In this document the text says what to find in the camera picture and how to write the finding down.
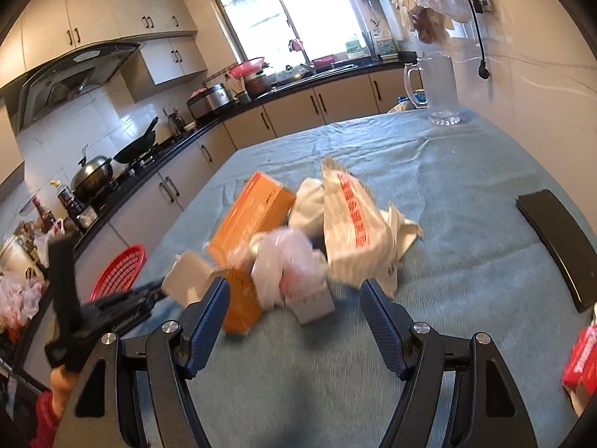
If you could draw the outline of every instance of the power cord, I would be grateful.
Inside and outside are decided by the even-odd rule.
[[[473,5],[471,0],[468,0],[469,6],[471,7],[471,11],[473,12],[473,20],[475,20],[475,28],[477,31],[477,39],[479,40],[479,47],[481,47],[481,64],[479,65],[479,77],[481,79],[489,79],[491,75],[489,70],[487,70],[487,61],[485,60],[485,49],[483,48],[483,42],[481,40],[481,32],[479,31],[479,22],[477,21],[477,14],[475,8],[479,8],[483,12],[483,7],[481,6],[481,2],[479,0],[475,0],[476,6]]]

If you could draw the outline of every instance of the blue tablecloth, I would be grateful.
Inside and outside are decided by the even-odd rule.
[[[425,237],[405,255],[395,301],[438,332],[491,334],[517,382],[542,448],[575,422],[560,385],[579,315],[554,261],[516,209],[520,194],[549,188],[589,236],[587,221],[555,180],[514,140],[475,113],[434,127],[425,111],[316,128],[238,151],[163,238],[137,284],[163,276],[176,254],[200,250],[245,181],[261,170],[297,190],[331,155],[375,194],[417,220]],[[378,446],[402,383],[386,370],[357,291],[331,283],[336,312],[300,327],[289,311],[265,314],[244,339],[220,334],[190,382],[214,447]],[[149,331],[181,308],[160,302]],[[453,385],[444,376],[429,446],[444,436]]]

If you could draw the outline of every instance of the metal screw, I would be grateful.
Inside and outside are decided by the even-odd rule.
[[[480,344],[483,345],[487,345],[489,343],[491,343],[491,337],[489,337],[488,334],[486,334],[485,332],[480,332],[478,333],[475,338],[477,339],[477,342],[479,342]]]
[[[114,335],[112,332],[110,333],[105,333],[104,335],[101,336],[101,342],[104,345],[110,345],[111,343],[113,343],[116,340],[116,335]]]
[[[162,324],[162,332],[172,333],[178,330],[178,324],[174,320],[167,321]]]
[[[426,334],[431,331],[431,327],[425,322],[417,322],[413,325],[413,329],[417,333]]]

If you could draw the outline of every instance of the range hood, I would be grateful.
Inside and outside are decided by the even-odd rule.
[[[140,46],[121,41],[93,44],[42,66],[21,88],[16,131],[103,86]]]

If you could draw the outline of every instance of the hand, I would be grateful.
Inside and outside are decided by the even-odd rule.
[[[52,388],[52,409],[57,417],[62,417],[65,412],[66,403],[71,397],[71,392],[75,387],[79,374],[69,372],[63,365],[52,369],[50,374],[50,387]]]

